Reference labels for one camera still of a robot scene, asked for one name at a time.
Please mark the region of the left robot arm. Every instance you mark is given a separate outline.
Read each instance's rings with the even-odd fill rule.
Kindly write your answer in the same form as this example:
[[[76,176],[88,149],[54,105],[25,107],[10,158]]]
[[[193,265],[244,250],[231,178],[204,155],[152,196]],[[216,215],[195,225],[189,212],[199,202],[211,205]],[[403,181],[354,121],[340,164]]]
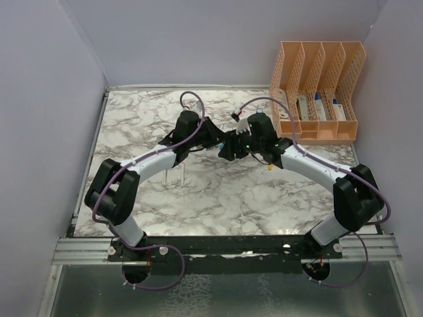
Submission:
[[[122,162],[104,160],[84,204],[91,209],[96,222],[107,224],[124,241],[123,253],[133,261],[140,260],[146,251],[142,241],[146,233],[132,216],[139,184],[180,164],[194,147],[211,148],[224,139],[225,132],[209,117],[202,119],[193,111],[183,111],[175,128],[150,151]]]

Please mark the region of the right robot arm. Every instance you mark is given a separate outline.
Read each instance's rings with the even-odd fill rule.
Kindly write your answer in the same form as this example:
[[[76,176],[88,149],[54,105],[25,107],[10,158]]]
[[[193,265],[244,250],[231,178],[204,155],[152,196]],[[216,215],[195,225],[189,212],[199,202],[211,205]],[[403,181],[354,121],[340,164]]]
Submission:
[[[263,113],[241,120],[236,130],[226,132],[219,152],[227,160],[253,154],[320,184],[333,195],[332,214],[305,235],[303,249],[310,258],[319,258],[333,240],[360,230],[385,206],[367,166],[335,164],[306,151],[290,138],[279,138]]]

